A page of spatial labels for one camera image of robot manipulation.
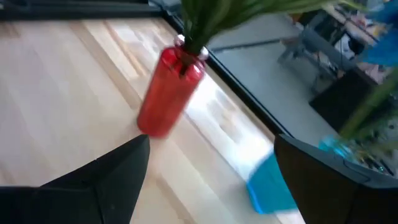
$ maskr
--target red vase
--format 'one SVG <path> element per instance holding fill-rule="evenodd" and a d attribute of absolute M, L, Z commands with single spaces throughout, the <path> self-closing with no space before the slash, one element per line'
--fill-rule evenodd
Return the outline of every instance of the red vase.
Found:
<path fill-rule="evenodd" d="M 192 63 L 184 68 L 182 60 L 188 58 Z M 187 54 L 177 42 L 164 49 L 138 115 L 139 129 L 153 137 L 166 136 L 204 74 L 204 57 Z"/>

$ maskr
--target wooden countertop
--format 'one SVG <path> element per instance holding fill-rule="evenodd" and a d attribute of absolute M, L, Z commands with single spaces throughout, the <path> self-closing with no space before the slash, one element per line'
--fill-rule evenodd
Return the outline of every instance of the wooden countertop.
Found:
<path fill-rule="evenodd" d="M 0 184 L 42 185 L 139 135 L 136 114 L 174 35 L 161 19 L 0 24 Z M 273 138 L 208 70 L 170 136 L 151 139 L 132 223 L 299 222 L 258 215 L 246 193 Z"/>

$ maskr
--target wooden table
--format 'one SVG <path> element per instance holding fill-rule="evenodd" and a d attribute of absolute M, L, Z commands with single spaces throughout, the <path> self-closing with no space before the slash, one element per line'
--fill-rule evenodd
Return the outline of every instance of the wooden table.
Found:
<path fill-rule="evenodd" d="M 140 134 L 160 19 L 0 24 L 0 184 L 42 185 Z M 301 222 L 258 215 L 245 189 L 274 136 L 208 70 L 167 139 L 151 139 L 132 223 Z"/>

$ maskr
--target red bottle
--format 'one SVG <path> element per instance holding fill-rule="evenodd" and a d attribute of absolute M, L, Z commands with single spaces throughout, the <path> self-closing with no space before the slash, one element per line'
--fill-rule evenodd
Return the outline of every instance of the red bottle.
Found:
<path fill-rule="evenodd" d="M 150 136 L 166 136 L 188 103 L 205 74 L 207 50 L 192 56 L 183 51 L 183 36 L 175 39 L 174 47 L 160 54 L 152 80 L 138 115 L 139 129 Z M 189 60 L 188 67 L 182 60 Z"/>

